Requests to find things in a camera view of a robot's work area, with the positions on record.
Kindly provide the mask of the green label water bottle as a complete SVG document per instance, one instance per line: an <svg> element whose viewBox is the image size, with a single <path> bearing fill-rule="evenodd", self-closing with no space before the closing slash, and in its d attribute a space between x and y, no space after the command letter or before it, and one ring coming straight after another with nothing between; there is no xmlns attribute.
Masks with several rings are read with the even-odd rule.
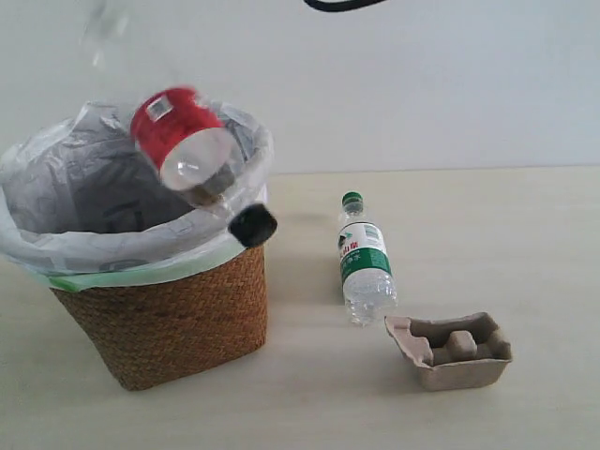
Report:
<svg viewBox="0 0 600 450"><path fill-rule="evenodd" d="M351 321L367 326L398 306L398 292L381 229L370 220L363 197L341 199L337 250L342 295Z"/></svg>

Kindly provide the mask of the grey pulp cardboard tray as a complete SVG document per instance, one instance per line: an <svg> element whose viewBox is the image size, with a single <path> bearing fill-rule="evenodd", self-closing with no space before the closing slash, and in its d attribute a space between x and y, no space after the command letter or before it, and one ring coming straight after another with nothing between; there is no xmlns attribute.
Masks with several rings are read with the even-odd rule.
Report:
<svg viewBox="0 0 600 450"><path fill-rule="evenodd" d="M445 320L387 316L384 324L428 391L492 385L513 360L511 343L486 312Z"/></svg>

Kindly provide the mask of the white plastic bin liner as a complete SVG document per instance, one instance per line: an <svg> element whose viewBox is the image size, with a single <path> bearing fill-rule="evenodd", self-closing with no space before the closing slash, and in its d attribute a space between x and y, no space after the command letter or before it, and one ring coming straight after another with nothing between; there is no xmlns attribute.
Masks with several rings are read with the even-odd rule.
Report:
<svg viewBox="0 0 600 450"><path fill-rule="evenodd" d="M248 112L210 107L240 145L223 201L195 209L166 189L128 135L132 106L88 101L2 156L2 254L70 293L166 283L239 256L227 225L266 201L273 138Z"/></svg>

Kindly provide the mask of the red label clear bottle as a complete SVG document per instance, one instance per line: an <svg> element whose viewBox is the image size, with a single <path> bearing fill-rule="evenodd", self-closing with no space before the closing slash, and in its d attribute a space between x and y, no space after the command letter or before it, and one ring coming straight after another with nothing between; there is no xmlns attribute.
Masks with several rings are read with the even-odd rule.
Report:
<svg viewBox="0 0 600 450"><path fill-rule="evenodd" d="M278 222L259 196L272 167L270 133L202 93L176 69L125 1L94 1L82 33L99 97L118 106L128 136L159 182L257 248Z"/></svg>

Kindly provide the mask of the woven wicker waste basket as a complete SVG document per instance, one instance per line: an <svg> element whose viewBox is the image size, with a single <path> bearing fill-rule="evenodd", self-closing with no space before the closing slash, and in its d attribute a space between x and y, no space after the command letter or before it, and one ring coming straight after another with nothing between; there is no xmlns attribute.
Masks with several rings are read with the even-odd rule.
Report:
<svg viewBox="0 0 600 450"><path fill-rule="evenodd" d="M264 251L207 272L139 287L52 293L114 378L142 391L259 350L267 334Z"/></svg>

